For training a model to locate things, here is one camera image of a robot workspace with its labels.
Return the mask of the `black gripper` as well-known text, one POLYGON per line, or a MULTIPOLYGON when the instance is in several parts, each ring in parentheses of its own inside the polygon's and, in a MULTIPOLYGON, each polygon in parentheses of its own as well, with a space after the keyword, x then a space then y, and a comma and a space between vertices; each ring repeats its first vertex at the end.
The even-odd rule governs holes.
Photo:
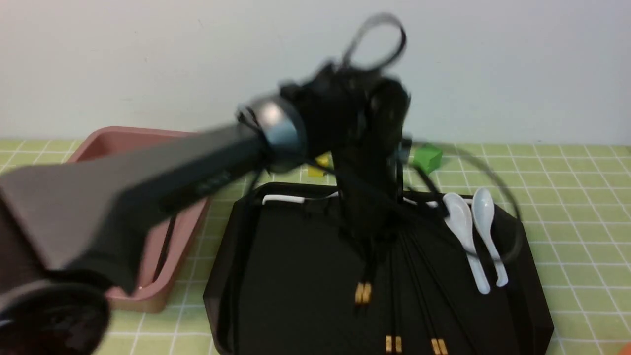
POLYGON ((410 95, 401 81, 327 64, 304 83, 283 84, 280 96, 302 119, 307 155, 332 154, 345 225, 356 237, 385 230, 391 211, 383 198, 397 202, 403 191, 395 155, 410 95))

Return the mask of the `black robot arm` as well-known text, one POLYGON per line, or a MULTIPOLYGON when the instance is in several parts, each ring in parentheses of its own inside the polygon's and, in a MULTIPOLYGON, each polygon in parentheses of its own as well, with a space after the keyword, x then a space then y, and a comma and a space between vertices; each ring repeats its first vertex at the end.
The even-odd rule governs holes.
POLYGON ((401 126, 409 94, 380 70, 323 67, 237 122, 147 148, 1 175, 1 353, 90 355, 105 294, 136 287, 148 232, 252 171, 294 169, 401 126))

